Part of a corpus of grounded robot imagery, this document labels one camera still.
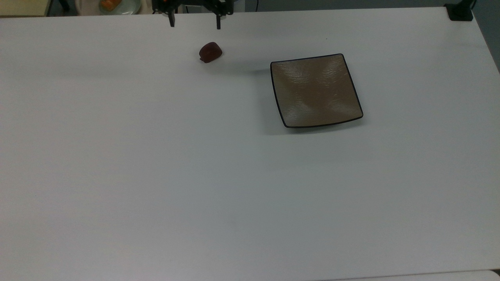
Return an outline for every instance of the brown plate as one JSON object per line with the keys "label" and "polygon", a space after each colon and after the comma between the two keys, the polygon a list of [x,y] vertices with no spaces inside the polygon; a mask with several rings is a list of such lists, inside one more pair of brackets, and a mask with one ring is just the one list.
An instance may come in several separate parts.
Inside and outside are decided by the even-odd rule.
{"label": "brown plate", "polygon": [[272,87],[287,128],[345,123],[363,117],[341,53],[271,62]]}

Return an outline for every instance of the floor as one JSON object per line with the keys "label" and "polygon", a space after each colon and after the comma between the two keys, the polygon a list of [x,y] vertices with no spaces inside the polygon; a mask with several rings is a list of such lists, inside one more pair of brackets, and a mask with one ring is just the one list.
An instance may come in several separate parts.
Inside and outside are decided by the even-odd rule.
{"label": "floor", "polygon": [[[68,0],[71,7],[64,12],[58,0],[53,0],[48,12],[50,17],[76,16],[74,0]],[[445,3],[459,0],[245,0],[246,12],[302,11],[333,9],[371,9],[403,7],[442,7]],[[496,67],[500,71],[500,0],[477,0],[474,15]]]}

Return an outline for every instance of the table surface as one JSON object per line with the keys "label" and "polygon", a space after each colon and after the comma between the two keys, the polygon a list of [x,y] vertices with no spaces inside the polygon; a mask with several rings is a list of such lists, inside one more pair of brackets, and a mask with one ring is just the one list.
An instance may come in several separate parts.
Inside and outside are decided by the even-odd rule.
{"label": "table surface", "polygon": [[500,281],[500,276],[490,270],[448,272],[391,277],[350,279],[351,281]]}
{"label": "table surface", "polygon": [[[0,19],[0,279],[311,281],[500,267],[500,75],[443,7]],[[199,49],[224,51],[209,64]],[[364,111],[281,122],[270,62]]]}
{"label": "table surface", "polygon": [[45,17],[51,0],[0,0],[0,17]]}

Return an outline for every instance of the orange food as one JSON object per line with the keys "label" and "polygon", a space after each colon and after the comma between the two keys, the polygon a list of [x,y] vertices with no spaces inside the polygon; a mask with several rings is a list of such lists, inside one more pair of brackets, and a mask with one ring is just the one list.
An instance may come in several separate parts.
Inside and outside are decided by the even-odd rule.
{"label": "orange food", "polygon": [[101,0],[100,5],[102,8],[108,12],[113,11],[122,0]]}

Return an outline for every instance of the plate rim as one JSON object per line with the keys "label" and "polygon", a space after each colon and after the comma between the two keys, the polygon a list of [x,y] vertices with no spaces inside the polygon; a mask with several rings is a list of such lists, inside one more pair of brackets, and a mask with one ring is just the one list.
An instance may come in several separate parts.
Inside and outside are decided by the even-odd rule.
{"label": "plate rim", "polygon": [[[349,80],[352,85],[352,89],[354,90],[354,95],[356,96],[357,100],[357,105],[359,106],[359,110],[361,111],[361,116],[349,119],[349,120],[344,120],[340,122],[334,122],[334,123],[328,123],[328,124],[319,124],[319,125],[310,125],[310,126],[289,126],[285,122],[285,119],[283,118],[283,113],[280,107],[280,102],[278,101],[278,96],[276,95],[276,87],[275,87],[275,79],[273,75],[273,64],[276,63],[284,63],[284,62],[293,62],[293,61],[301,61],[301,60],[308,60],[308,59],[317,59],[317,58],[324,58],[324,57],[333,57],[333,56],[342,56],[342,60],[344,62],[345,68],[347,69],[347,74],[349,75]],[[363,108],[361,107],[360,103],[360,98],[358,97],[358,92],[356,91],[356,87],[354,87],[354,82],[353,78],[351,77],[351,72],[349,71],[349,67],[347,66],[346,58],[343,53],[334,53],[334,54],[327,54],[327,55],[319,55],[319,56],[311,56],[311,57],[303,57],[303,58],[294,58],[294,59],[286,59],[286,60],[277,60],[277,61],[272,61],[270,63],[270,72],[271,72],[271,82],[272,82],[272,90],[274,91],[274,99],[276,100],[276,105],[278,107],[279,111],[279,116],[281,117],[281,121],[283,122],[283,125],[286,128],[291,128],[291,129],[296,129],[296,128],[314,128],[314,127],[323,127],[323,126],[330,126],[330,125],[337,125],[337,124],[342,124],[346,122],[351,122],[354,120],[361,119],[365,114],[363,113]]]}
{"label": "plate rim", "polygon": [[139,10],[141,9],[141,6],[143,5],[143,3],[141,2],[141,0],[132,0],[132,1],[137,2],[139,5],[137,6],[137,9],[135,9],[134,12],[132,12],[131,14],[112,13],[111,11],[106,11],[101,6],[101,1],[99,1],[99,4],[98,4],[99,12],[100,12],[101,16],[132,16],[132,15],[136,15],[139,12]]}

